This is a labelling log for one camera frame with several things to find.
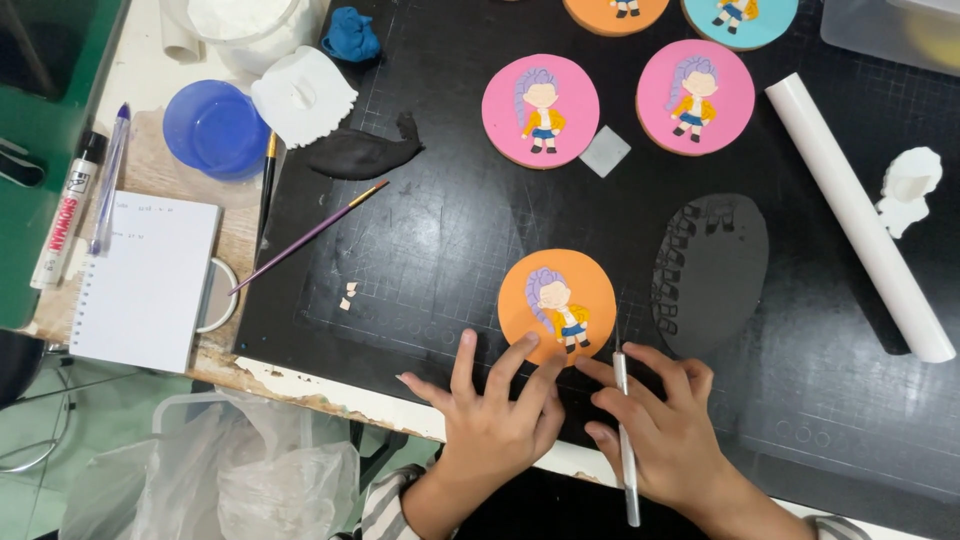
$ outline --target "white fondant figure cutout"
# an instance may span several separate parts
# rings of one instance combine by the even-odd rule
[[[943,176],[940,156],[926,147],[907,150],[890,163],[876,209],[891,236],[900,238],[907,227],[930,214],[924,196]]]

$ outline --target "tile floor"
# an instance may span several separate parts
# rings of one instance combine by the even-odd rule
[[[77,361],[66,368],[70,386],[124,375],[135,370],[105,362]],[[74,394],[77,404],[60,445],[45,463],[23,473],[0,474],[0,531],[3,540],[32,540],[60,528],[69,490],[91,457],[126,446],[151,432],[154,409],[166,398],[190,393],[191,380],[143,372]],[[62,388],[53,370],[44,370],[28,396]],[[53,436],[63,429],[61,398],[51,397],[0,410],[0,455]],[[361,454],[379,447],[384,431],[365,431]],[[408,463],[424,464],[438,443],[411,436],[381,470],[379,477]],[[0,460],[0,469],[28,461],[36,453]],[[363,510],[361,494],[348,521],[355,524]]]

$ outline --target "white rolling pin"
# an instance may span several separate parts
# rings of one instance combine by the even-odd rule
[[[853,173],[800,76],[794,73],[767,88],[766,93],[907,345],[924,362],[953,359],[956,350],[944,327],[930,308],[897,245],[880,224],[870,197]]]

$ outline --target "white shirt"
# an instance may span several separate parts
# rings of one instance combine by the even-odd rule
[[[704,115],[704,98],[693,96],[693,107],[690,108],[690,114],[697,117]]]
[[[570,308],[567,306],[557,309],[560,314],[564,317],[564,328],[573,328],[577,326],[577,318],[573,316],[573,313],[570,313]]]
[[[550,109],[537,109],[540,113],[540,128],[550,131]]]

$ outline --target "cartoon girl figure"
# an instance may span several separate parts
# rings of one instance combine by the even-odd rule
[[[680,99],[681,88],[690,95]],[[705,98],[716,93],[717,89],[717,69],[708,58],[693,56],[677,65],[670,87],[670,101],[666,104],[666,109],[671,110],[670,118],[680,120],[673,135],[680,136],[690,130],[690,140],[700,142],[701,130],[717,115],[716,109]]]
[[[623,17],[627,16],[627,8],[630,8],[631,17],[640,16],[640,5],[636,2],[636,0],[630,0],[629,2],[618,2],[617,0],[613,0],[610,2],[610,5],[616,6],[616,18],[618,19],[622,19]]]
[[[713,19],[713,26],[723,26],[730,21],[727,32],[736,35],[736,29],[745,20],[754,20],[760,11],[756,8],[756,0],[720,0],[718,10],[723,10]]]
[[[514,107],[516,109],[516,122],[523,128],[520,138],[526,140],[532,135],[534,145],[530,149],[534,154],[539,154],[543,150],[543,143],[546,143],[546,153],[557,153],[556,137],[566,125],[566,120],[553,109],[550,109],[557,102],[560,96],[557,95],[557,79],[546,68],[534,67],[527,70],[526,73],[516,80],[514,90]],[[529,118],[524,122],[523,103],[529,103],[534,107]]]
[[[554,272],[546,266],[534,270],[527,278],[525,292],[527,305],[537,319],[557,336],[557,341],[566,345],[568,355],[576,350],[578,342],[581,347],[589,347],[587,324],[590,312],[585,307],[569,303],[570,289],[560,272]],[[544,309],[552,309],[553,315],[548,317]]]

